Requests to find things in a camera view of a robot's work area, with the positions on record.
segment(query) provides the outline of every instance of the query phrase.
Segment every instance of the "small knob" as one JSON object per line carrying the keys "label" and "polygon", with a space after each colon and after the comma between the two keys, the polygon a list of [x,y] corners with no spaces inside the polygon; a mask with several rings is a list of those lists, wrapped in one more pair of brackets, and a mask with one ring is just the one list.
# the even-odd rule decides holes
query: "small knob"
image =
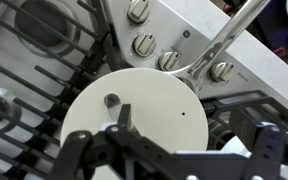
{"label": "small knob", "polygon": [[139,35],[133,42],[134,51],[142,57],[153,54],[155,47],[155,37],[152,34]]}
{"label": "small knob", "polygon": [[148,4],[149,0],[133,0],[128,7],[129,19],[136,24],[145,22],[150,14]]}
{"label": "small knob", "polygon": [[227,82],[233,74],[234,64],[221,62],[213,65],[211,76],[215,82]]}
{"label": "small knob", "polygon": [[177,52],[167,52],[158,59],[158,68],[162,71],[174,71],[181,67],[179,61],[180,54]]}

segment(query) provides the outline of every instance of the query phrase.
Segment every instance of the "stove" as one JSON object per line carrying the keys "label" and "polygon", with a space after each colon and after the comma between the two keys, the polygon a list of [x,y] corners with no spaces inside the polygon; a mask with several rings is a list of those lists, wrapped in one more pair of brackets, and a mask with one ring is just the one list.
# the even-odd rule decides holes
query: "stove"
{"label": "stove", "polygon": [[[144,21],[130,21],[128,11],[136,2],[130,6],[128,0],[0,0],[0,179],[47,177],[60,150],[66,112],[96,79],[129,67],[160,69],[159,59],[168,52],[178,53],[179,66],[185,66],[209,43],[161,1],[149,1]],[[169,29],[172,33],[161,33]],[[156,41],[144,54],[133,48],[142,35]],[[218,120],[229,113],[214,114],[215,105],[220,105],[215,97],[230,95],[219,101],[223,104],[269,101],[260,105],[277,97],[275,111],[270,109],[274,105],[257,109],[271,111],[274,116],[269,119],[280,117],[274,123],[288,129],[288,98],[230,54],[218,59],[217,63],[233,63],[236,70],[225,82],[205,76],[199,98],[209,117],[209,149],[220,149],[234,136]]]}

